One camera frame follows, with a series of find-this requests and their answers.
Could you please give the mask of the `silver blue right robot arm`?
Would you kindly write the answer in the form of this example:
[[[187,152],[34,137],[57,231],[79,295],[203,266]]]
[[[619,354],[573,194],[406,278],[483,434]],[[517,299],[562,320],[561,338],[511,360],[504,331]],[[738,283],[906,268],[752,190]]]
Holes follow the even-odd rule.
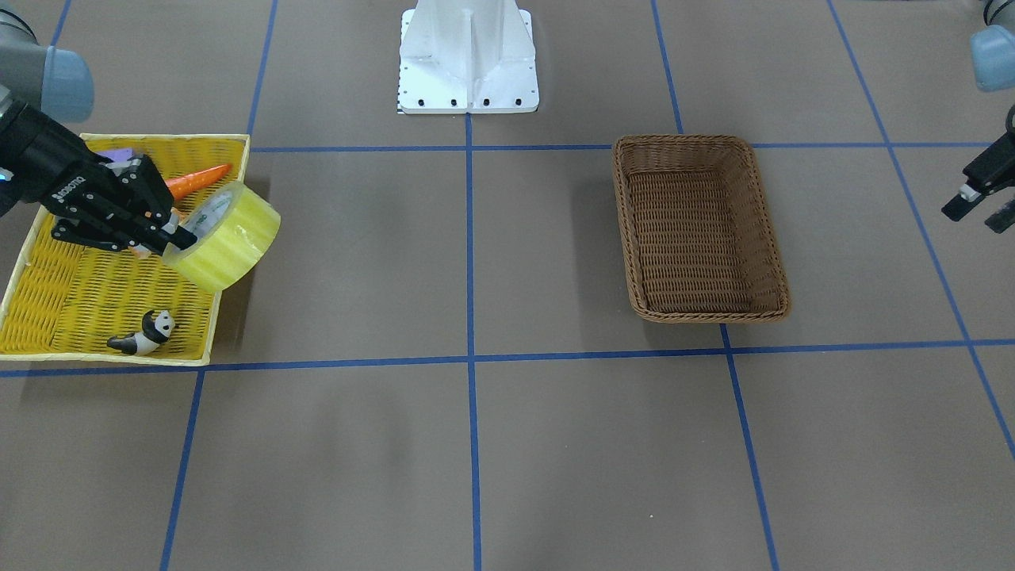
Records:
[[[67,124],[86,120],[94,84],[86,61],[42,44],[10,5],[2,5],[1,211],[40,205],[56,219],[58,241],[87,248],[187,249],[166,182],[149,156],[112,159],[91,151]]]

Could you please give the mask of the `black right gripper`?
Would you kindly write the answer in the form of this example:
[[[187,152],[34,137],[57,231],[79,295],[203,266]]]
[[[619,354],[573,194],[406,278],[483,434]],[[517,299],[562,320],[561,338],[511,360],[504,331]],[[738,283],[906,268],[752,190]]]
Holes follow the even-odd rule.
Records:
[[[149,156],[112,163],[28,102],[2,103],[1,166],[10,174],[2,184],[1,213],[19,202],[47,206],[57,214],[51,237],[58,241],[139,255],[188,249],[198,241],[181,226]],[[127,220],[116,216],[114,202],[128,211]]]

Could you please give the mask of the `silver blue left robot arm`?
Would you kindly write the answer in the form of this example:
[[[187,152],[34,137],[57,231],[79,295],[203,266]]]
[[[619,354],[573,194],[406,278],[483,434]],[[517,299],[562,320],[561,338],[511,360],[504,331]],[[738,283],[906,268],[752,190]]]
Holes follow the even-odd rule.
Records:
[[[983,1],[985,28],[969,40],[976,86],[983,93],[1014,86],[1014,19],[1012,1]],[[962,170],[965,177],[941,212],[949,220],[961,221],[983,200],[1014,183],[1013,108],[1005,114],[1004,131]]]

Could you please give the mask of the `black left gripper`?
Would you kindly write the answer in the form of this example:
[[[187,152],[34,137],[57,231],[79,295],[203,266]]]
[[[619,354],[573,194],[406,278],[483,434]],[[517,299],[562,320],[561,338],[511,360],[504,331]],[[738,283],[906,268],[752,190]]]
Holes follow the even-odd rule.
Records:
[[[1013,184],[1014,144],[994,142],[962,170],[967,184],[960,186],[957,193],[941,209],[944,217],[953,223],[963,220],[980,205],[986,196],[1003,190]],[[994,234],[1004,234],[1015,224],[1015,199],[1008,200],[1000,209],[985,219],[985,225]]]

